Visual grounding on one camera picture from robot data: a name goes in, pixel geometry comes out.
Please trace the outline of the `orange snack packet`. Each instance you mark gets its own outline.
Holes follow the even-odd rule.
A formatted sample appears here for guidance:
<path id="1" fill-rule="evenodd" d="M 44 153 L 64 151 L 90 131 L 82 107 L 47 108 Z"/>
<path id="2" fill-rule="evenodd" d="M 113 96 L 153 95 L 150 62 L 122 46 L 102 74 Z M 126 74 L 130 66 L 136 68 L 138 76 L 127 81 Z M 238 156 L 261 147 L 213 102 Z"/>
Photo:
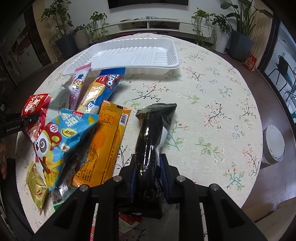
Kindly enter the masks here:
<path id="1" fill-rule="evenodd" d="M 131 111 L 112 102 L 102 103 L 99 120 L 88 149 L 87 162 L 75 174 L 73 186 L 95 187 L 112 177 Z"/>

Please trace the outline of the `red snack bag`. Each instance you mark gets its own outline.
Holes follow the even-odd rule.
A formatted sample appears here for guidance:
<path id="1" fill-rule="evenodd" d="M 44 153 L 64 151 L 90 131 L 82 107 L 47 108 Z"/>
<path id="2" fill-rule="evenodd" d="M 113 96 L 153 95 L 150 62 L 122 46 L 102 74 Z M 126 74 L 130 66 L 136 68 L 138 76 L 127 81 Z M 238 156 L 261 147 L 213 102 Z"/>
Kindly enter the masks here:
<path id="1" fill-rule="evenodd" d="M 24 135 L 28 137 L 31 142 L 34 142 L 39 137 L 45 126 L 45 120 L 47 117 L 47 110 L 51 101 L 51 97 L 48 93 L 31 95 L 26 104 L 23 107 L 21 117 L 28 117 L 35 115 L 35 119 L 27 125 L 23 131 Z"/>

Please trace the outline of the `light blue chips bag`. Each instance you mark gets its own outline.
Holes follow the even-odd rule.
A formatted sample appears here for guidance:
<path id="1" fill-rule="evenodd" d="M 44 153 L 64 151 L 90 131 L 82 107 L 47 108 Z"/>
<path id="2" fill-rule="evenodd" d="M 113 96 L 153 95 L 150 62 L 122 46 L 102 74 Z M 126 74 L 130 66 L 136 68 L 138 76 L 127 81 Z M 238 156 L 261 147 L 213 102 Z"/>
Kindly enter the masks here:
<path id="1" fill-rule="evenodd" d="M 36 167 L 51 191 L 58 183 L 68 156 L 98 122 L 99 115 L 62 109 L 34 141 Z"/>

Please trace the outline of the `black snack packet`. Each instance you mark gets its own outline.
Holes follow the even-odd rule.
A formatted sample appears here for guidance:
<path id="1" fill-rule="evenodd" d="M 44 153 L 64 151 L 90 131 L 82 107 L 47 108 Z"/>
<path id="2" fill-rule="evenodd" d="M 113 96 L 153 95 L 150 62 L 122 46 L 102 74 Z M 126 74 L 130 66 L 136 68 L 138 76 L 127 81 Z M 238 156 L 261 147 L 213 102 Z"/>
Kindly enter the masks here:
<path id="1" fill-rule="evenodd" d="M 175 103 L 155 103 L 137 111 L 141 126 L 135 146 L 134 213 L 162 216 L 161 149 L 176 111 Z"/>

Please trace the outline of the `gold foil snack packet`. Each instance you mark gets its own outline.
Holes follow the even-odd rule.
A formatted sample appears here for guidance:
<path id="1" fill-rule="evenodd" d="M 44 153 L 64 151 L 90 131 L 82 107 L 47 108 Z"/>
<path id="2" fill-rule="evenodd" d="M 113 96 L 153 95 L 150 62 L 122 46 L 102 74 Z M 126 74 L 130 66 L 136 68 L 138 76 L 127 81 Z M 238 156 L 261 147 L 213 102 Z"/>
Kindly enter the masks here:
<path id="1" fill-rule="evenodd" d="M 41 215 L 49 191 L 47 185 L 38 173 L 34 162 L 30 162 L 29 164 L 26 184 L 29 188 L 32 200 Z"/>

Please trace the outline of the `pink cartoon snack packet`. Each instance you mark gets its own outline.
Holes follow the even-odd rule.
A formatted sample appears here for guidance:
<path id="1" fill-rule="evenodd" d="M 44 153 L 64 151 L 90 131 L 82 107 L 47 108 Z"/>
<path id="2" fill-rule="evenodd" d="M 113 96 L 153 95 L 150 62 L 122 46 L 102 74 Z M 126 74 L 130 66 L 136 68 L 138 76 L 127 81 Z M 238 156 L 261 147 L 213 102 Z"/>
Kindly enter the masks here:
<path id="1" fill-rule="evenodd" d="M 91 70 L 91 63 L 75 69 L 69 89 L 69 109 L 75 110 L 86 77 Z"/>

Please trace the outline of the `blue orange cookie packet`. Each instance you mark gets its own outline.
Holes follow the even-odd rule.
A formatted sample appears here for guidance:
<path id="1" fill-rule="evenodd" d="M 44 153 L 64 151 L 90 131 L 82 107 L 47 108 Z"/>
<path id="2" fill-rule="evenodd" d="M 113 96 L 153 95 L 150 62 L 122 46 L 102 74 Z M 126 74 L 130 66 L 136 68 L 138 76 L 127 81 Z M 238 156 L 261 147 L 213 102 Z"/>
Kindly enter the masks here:
<path id="1" fill-rule="evenodd" d="M 78 105 L 77 111 L 99 114 L 102 103 L 109 100 L 124 75 L 125 67 L 101 70 L 88 87 L 85 96 Z"/>

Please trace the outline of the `clear green nut packet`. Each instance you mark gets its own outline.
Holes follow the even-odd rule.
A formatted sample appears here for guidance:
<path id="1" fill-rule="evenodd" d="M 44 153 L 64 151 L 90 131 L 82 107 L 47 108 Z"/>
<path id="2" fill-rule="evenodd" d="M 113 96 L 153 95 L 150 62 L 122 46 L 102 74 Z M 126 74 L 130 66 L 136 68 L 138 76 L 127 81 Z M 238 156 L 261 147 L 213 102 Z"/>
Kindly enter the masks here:
<path id="1" fill-rule="evenodd" d="M 76 174 L 78 160 L 66 164 L 59 178 L 57 186 L 52 190 L 53 209 L 56 211 L 76 190 L 77 187 L 72 185 L 73 178 Z"/>

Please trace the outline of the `potted plant white pot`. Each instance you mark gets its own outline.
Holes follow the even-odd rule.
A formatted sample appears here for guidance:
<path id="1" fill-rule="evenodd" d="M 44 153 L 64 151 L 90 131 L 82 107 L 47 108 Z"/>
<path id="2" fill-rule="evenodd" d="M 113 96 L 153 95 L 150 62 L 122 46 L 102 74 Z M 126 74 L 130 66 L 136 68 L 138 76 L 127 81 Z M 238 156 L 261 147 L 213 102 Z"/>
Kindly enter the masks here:
<path id="1" fill-rule="evenodd" d="M 107 14 L 95 11 L 90 16 L 90 23 L 77 26 L 73 31 L 74 41 L 78 50 L 84 50 L 91 44 L 108 40 L 109 32 L 106 27 Z"/>
<path id="2" fill-rule="evenodd" d="M 197 45 L 226 54 L 233 28 L 223 14 L 210 14 L 197 8 L 191 16 L 191 23 Z"/>

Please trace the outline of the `potted plant dark pot left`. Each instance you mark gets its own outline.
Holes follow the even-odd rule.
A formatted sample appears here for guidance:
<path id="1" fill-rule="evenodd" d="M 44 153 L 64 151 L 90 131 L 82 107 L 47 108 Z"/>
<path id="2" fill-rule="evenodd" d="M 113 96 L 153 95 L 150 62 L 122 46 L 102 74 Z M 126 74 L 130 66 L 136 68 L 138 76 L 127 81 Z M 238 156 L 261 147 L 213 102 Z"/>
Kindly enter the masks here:
<path id="1" fill-rule="evenodd" d="M 67 32 L 67 26 L 74 27 L 68 13 L 67 5 L 71 1 L 55 0 L 48 8 L 45 8 L 40 21 L 48 20 L 54 23 L 54 43 L 60 50 L 63 58 L 68 58 L 74 55 L 77 51 L 74 37 Z"/>

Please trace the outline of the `potted plant dark pot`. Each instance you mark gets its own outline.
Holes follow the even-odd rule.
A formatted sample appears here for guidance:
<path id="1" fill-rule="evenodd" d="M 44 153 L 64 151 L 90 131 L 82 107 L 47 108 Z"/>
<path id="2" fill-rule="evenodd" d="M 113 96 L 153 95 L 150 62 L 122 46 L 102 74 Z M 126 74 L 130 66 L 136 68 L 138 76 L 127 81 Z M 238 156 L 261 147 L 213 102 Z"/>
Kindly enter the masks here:
<path id="1" fill-rule="evenodd" d="M 244 61 L 251 50 L 254 41 L 250 39 L 255 27 L 254 19 L 256 13 L 261 13 L 272 19 L 273 14 L 265 9 L 258 9 L 253 1 L 242 0 L 240 5 L 232 1 L 225 1 L 220 5 L 221 9 L 233 8 L 233 12 L 226 15 L 226 18 L 235 18 L 236 30 L 232 30 L 229 46 L 229 56 L 238 61 Z"/>
<path id="2" fill-rule="evenodd" d="M 40 21 L 48 20 L 54 23 L 54 43 L 60 50 L 63 58 L 68 58 L 74 55 L 77 51 L 74 37 L 67 32 L 67 26 L 74 27 L 68 13 L 67 5 L 71 1 L 55 0 L 48 8 L 45 8 Z"/>

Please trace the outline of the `white plastic tray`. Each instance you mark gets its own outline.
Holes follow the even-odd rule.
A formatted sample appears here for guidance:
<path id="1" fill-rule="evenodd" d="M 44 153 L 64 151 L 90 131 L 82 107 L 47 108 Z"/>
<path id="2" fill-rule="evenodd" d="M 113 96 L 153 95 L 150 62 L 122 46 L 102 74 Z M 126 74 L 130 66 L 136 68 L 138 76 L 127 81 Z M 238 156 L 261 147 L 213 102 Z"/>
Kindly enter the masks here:
<path id="1" fill-rule="evenodd" d="M 162 74 L 180 66 L 177 48 L 171 39 L 118 39 L 89 47 L 67 66 L 63 75 L 73 75 L 76 68 L 89 63 L 92 71 L 124 67 L 129 73 L 144 74 Z"/>

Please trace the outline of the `black balcony chair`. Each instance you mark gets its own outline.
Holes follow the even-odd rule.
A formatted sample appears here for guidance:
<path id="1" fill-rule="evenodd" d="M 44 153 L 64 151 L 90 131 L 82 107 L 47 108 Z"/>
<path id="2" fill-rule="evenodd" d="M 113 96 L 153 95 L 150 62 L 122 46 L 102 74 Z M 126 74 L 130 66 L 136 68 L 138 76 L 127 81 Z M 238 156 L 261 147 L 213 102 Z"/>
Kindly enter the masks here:
<path id="1" fill-rule="evenodd" d="M 285 81 L 285 84 L 280 88 L 278 92 L 281 92 L 287 85 L 289 85 L 290 90 L 287 90 L 284 93 L 284 95 L 287 94 L 286 101 L 288 101 L 290 97 L 295 97 L 295 70 L 293 70 L 288 61 L 286 61 L 284 52 L 281 55 L 278 55 L 278 63 L 276 63 L 276 68 L 274 68 L 267 76 L 271 76 L 275 71 L 278 72 L 275 86 L 278 84 L 280 76 Z"/>

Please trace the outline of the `black television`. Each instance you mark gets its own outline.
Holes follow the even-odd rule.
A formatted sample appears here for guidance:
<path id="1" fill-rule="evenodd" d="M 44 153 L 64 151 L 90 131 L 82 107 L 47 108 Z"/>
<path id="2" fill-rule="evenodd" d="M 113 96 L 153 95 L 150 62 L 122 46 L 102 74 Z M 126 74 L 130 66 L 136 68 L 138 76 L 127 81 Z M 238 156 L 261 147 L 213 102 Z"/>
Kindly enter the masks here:
<path id="1" fill-rule="evenodd" d="M 107 2 L 109 9 L 135 4 L 177 4 L 182 6 L 189 4 L 188 0 L 108 0 Z"/>

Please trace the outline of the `wall shelf cabinet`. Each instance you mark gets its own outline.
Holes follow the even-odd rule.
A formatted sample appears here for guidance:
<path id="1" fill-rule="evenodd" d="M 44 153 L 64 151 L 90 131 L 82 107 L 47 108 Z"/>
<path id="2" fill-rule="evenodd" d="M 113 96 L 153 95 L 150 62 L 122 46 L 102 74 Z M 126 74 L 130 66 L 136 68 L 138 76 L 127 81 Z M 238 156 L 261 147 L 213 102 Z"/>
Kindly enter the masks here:
<path id="1" fill-rule="evenodd" d="M 6 36 L 1 57 L 15 84 L 51 63 L 33 16 L 20 15 Z"/>

